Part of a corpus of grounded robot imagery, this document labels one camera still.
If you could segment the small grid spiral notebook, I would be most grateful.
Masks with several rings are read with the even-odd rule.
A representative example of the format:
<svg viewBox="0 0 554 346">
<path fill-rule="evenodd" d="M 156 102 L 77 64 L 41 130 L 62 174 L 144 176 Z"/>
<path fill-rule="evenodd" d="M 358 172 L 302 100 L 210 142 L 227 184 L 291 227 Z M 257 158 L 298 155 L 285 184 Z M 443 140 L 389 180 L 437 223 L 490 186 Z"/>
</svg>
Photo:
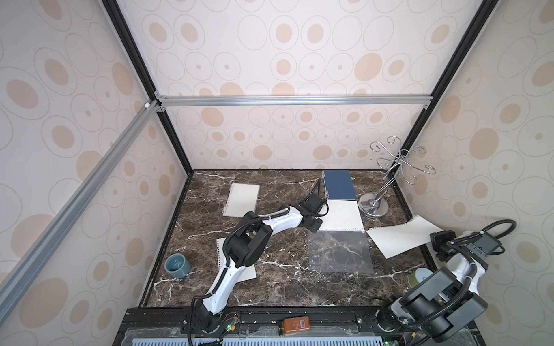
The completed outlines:
<svg viewBox="0 0 554 346">
<path fill-rule="evenodd" d="M 232 183 L 223 216 L 242 218 L 247 212 L 255 211 L 259 185 Z"/>
</svg>

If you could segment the blue spiral notebook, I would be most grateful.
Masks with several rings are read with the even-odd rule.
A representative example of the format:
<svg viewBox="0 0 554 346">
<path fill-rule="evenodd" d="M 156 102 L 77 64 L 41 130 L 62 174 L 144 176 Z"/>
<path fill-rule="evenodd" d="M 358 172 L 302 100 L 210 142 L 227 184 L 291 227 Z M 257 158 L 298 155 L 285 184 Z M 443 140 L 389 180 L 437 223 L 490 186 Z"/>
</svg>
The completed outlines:
<svg viewBox="0 0 554 346">
<path fill-rule="evenodd" d="M 328 200 L 356 200 L 349 170 L 324 170 L 322 177 Z"/>
</svg>

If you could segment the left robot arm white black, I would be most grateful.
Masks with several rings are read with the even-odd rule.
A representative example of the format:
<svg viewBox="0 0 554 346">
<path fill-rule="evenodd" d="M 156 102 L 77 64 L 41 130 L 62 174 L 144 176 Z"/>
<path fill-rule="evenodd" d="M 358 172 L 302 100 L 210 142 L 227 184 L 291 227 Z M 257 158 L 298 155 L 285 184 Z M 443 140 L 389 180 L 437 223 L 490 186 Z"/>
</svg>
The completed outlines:
<svg viewBox="0 0 554 346">
<path fill-rule="evenodd" d="M 258 215 L 247 212 L 224 239 L 222 268 L 208 292 L 193 298 L 190 319 L 196 319 L 205 332 L 216 330 L 220 313 L 226 308 L 239 277 L 261 258 L 271 237 L 297 228 L 315 233 L 328 212 L 327 200 L 316 193 L 310 193 L 299 203 L 286 205 L 275 213 Z"/>
</svg>

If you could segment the torn grid paper page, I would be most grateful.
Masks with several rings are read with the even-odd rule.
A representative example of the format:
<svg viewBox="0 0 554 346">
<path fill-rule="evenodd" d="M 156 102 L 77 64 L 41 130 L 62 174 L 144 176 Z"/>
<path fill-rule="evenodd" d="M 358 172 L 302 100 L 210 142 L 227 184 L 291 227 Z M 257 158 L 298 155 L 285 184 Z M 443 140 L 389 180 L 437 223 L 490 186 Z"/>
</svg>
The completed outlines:
<svg viewBox="0 0 554 346">
<path fill-rule="evenodd" d="M 217 245 L 217 255 L 218 255 L 218 270 L 221 270 L 224 267 L 224 253 L 223 253 L 223 244 L 224 244 L 225 238 L 217 239 L 216 245 Z M 246 268 L 239 279 L 237 280 L 238 283 L 249 281 L 252 279 L 255 279 L 257 277 L 256 271 L 255 271 L 255 265 L 252 265 L 248 268 Z"/>
</svg>

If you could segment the large lined spiral notebook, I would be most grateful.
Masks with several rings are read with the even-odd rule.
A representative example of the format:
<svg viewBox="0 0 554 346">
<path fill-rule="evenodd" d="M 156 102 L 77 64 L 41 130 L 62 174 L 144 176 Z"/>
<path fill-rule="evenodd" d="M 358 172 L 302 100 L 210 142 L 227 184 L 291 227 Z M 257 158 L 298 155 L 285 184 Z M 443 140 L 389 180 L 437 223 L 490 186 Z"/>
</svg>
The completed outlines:
<svg viewBox="0 0 554 346">
<path fill-rule="evenodd" d="M 307 236 L 309 269 L 318 273 L 374 273 L 369 240 L 356 201 L 329 200 L 330 211 Z"/>
</svg>

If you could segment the torn lined paper page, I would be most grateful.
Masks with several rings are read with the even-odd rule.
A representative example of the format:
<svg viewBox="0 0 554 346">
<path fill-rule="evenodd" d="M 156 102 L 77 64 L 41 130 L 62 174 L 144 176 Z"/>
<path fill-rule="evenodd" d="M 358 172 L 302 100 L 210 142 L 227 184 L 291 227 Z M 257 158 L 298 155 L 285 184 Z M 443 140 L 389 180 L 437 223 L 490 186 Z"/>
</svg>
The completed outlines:
<svg viewBox="0 0 554 346">
<path fill-rule="evenodd" d="M 416 215 L 406 223 L 395 226 L 370 228 L 366 231 L 386 259 L 395 257 L 413 248 L 425 245 L 431 241 L 432 233 L 441 229 Z"/>
</svg>

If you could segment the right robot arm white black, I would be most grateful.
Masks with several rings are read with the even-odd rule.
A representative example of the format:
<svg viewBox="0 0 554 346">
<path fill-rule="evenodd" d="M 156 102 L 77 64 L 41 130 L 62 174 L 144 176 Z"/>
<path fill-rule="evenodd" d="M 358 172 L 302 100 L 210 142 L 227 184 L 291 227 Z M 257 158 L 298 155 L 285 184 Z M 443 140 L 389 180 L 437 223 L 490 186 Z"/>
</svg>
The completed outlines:
<svg viewBox="0 0 554 346">
<path fill-rule="evenodd" d="M 423 332 L 427 340 L 436 343 L 450 339 L 488 308 L 478 292 L 478 281 L 489 267 L 486 260 L 505 252 L 500 239 L 516 226 L 516 221 L 502 219 L 461 236 L 453 230 L 431 232 L 431 246 L 445 266 L 403 296 L 385 300 L 375 315 L 379 328 Z"/>
</svg>

